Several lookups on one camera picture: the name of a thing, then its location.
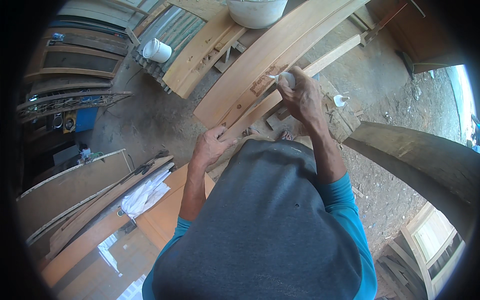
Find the foot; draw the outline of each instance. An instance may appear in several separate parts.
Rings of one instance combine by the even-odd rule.
[[[282,132],[282,134],[280,135],[280,137],[277,139],[278,140],[287,140],[287,141],[293,141],[293,136],[290,132],[288,131],[284,131]]]
[[[249,128],[247,128],[244,132],[243,132],[243,135],[244,136],[249,136],[249,135],[260,135],[260,132],[253,126],[250,126]]]

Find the gray garment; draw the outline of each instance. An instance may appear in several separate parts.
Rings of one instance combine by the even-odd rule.
[[[248,140],[157,260],[156,299],[353,299],[358,248],[316,187],[311,149]]]

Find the white cloth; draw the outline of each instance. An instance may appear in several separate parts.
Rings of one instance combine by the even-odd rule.
[[[147,209],[157,203],[170,190],[163,180],[170,175],[168,170],[159,174],[154,180],[149,180],[139,186],[132,194],[125,196],[121,202],[122,210],[135,219]]]

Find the metal grille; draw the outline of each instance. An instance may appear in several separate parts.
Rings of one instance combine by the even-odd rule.
[[[21,123],[30,120],[80,108],[112,106],[113,104],[133,96],[132,92],[82,92],[58,95],[56,99],[39,98],[17,108]]]

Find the man's left hand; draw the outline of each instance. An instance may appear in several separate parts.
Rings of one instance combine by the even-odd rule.
[[[219,142],[217,138],[225,131],[227,131],[226,127],[217,126],[200,134],[190,164],[206,169],[208,166],[216,163],[225,150],[237,143],[236,138]]]

